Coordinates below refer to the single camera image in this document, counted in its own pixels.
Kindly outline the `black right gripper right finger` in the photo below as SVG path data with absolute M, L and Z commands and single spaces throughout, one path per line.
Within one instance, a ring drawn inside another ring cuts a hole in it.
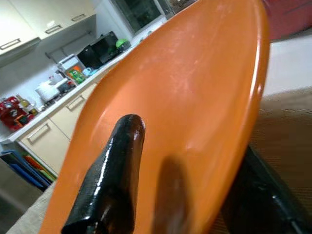
M 277 172 L 251 147 L 223 203 L 232 234 L 310 234 L 312 219 Z

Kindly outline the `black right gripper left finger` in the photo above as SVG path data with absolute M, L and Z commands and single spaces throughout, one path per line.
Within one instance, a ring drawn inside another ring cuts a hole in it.
M 61 233 L 133 233 L 145 129 L 136 114 L 117 121 L 104 150 L 87 171 Z

